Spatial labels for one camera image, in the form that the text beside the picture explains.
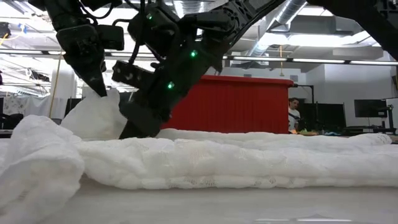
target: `man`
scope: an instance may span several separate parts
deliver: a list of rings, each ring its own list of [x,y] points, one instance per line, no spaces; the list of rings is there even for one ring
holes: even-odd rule
[[[299,99],[290,98],[289,99],[289,131],[298,131],[300,112],[297,110],[299,107]]]

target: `red storage container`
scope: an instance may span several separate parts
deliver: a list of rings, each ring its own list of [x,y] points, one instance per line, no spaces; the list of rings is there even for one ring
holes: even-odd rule
[[[205,75],[163,128],[221,133],[288,132],[291,80]]]

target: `white fabric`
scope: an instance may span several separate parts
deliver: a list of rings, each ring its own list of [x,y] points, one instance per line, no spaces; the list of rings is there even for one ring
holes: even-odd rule
[[[4,98],[3,113],[24,116],[50,116],[51,96],[10,96]],[[68,99],[54,98],[51,118],[63,119],[67,108]]]
[[[300,112],[298,110],[292,110],[289,108],[289,113],[298,118],[300,117]],[[298,121],[295,118],[293,118],[292,116],[290,116],[290,115],[288,115],[288,116],[289,116],[289,131],[295,130],[296,129],[295,125],[298,123]]]
[[[119,102],[116,89],[102,98],[90,94],[66,115],[61,126],[85,141],[119,139],[127,123],[119,112]]]
[[[1,224],[36,223],[64,206],[84,171],[78,141],[48,118],[21,121],[0,154]]]
[[[4,102],[2,105],[2,112],[6,115],[12,114],[25,114],[25,109],[27,106],[28,96],[8,96],[4,97]]]
[[[301,144],[349,144],[359,146],[377,146],[391,144],[391,138],[385,134],[362,134],[350,138],[329,136],[302,136],[297,134],[272,134],[272,133],[210,133],[204,131],[182,131],[176,129],[163,129],[158,138],[191,139],[199,141],[214,141],[225,144],[241,145],[243,142],[285,142],[292,147],[302,147]]]
[[[30,96],[27,100],[25,115],[50,116],[51,96]],[[68,99],[54,98],[51,118],[63,119],[67,109]]]
[[[351,144],[314,138],[236,145],[125,139],[83,142],[78,150],[89,177],[123,189],[398,187],[397,147],[361,146],[361,139],[368,137],[347,139]]]

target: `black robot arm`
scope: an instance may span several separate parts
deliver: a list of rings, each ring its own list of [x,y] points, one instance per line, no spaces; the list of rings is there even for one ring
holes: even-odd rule
[[[100,96],[106,96],[102,73],[106,70],[104,50],[123,50],[123,28],[98,25],[96,18],[84,14],[83,4],[96,10],[111,3],[112,8],[122,0],[90,1],[82,0],[29,0],[33,6],[47,11],[61,48],[63,56],[76,74]]]
[[[154,73],[122,61],[114,66],[113,80],[139,88],[121,108],[129,120],[121,138],[155,136],[201,76],[210,67],[220,72],[223,55],[255,22],[283,2],[230,1],[181,19],[161,1],[148,4],[145,19],[138,14],[128,31],[133,39],[143,35],[143,44],[158,55],[159,63]],[[138,32],[141,24],[143,34]],[[201,41],[196,40],[198,29],[203,30]]]
[[[81,0],[92,10],[121,0]],[[57,31],[65,60],[101,96],[106,95],[101,72],[104,49],[123,49],[123,30],[90,23],[78,0],[29,0],[47,10]],[[223,55],[258,20],[284,0],[230,0],[209,12],[179,19],[161,0],[141,8],[129,21],[128,32],[146,45],[158,63],[149,72],[117,61],[113,80],[137,87],[131,101],[121,107],[128,119],[120,138],[155,136],[167,122],[174,106],[184,98],[210,67],[222,70]],[[390,0],[308,0],[333,14],[354,19],[395,59],[398,59],[397,21],[388,17],[397,11]],[[197,30],[203,35],[197,41]]]

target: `ductwork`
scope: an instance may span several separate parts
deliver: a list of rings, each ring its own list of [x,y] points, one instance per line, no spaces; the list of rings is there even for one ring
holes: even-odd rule
[[[287,0],[283,5],[278,8],[276,16],[268,25],[266,31],[275,29],[276,27],[289,24],[297,16],[297,14],[307,4],[306,0]],[[259,57],[264,54],[269,45],[267,45],[267,32],[259,39],[257,44],[248,51],[247,56]]]
[[[205,2],[201,1],[173,1],[175,12],[182,18],[186,14],[205,11]]]

